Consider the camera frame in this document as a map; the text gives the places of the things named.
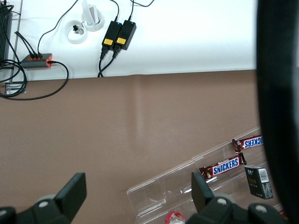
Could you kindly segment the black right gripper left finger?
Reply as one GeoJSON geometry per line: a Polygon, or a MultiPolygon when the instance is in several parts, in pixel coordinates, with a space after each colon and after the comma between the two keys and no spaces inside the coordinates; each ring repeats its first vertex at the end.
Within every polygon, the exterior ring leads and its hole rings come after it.
{"type": "Polygon", "coordinates": [[[0,208],[2,224],[70,224],[87,197],[85,173],[76,173],[54,196],[17,213],[14,207],[0,208]]]}

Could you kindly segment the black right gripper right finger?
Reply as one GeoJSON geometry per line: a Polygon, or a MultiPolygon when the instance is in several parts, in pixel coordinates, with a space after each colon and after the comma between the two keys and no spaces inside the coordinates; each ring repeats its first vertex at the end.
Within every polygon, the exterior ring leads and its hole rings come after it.
{"type": "Polygon", "coordinates": [[[227,198],[215,196],[199,172],[191,174],[192,199],[197,213],[187,224],[287,224],[288,221],[272,206],[252,203],[243,209],[227,198]]]}

